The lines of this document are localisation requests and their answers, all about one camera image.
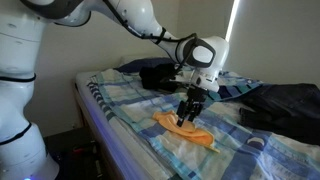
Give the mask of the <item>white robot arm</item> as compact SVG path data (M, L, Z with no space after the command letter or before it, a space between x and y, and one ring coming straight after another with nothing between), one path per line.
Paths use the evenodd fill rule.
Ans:
M200 114L208 91L217 91L218 74L229 44L217 36L176 38L161 26L151 0L0 0L0 180L55 180L59 165L48 153L38 126L24 116L36 79L35 65L47 24L86 24L93 11L132 35L162 48L180 65L194 68L182 79L188 100L178 108L178 123Z

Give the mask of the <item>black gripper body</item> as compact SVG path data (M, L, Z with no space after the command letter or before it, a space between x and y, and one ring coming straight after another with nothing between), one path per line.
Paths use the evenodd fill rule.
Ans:
M191 85L187 91L188 99L180 102L177 115L184 114L186 118L194 112L198 116L203 108L207 95L207 90Z

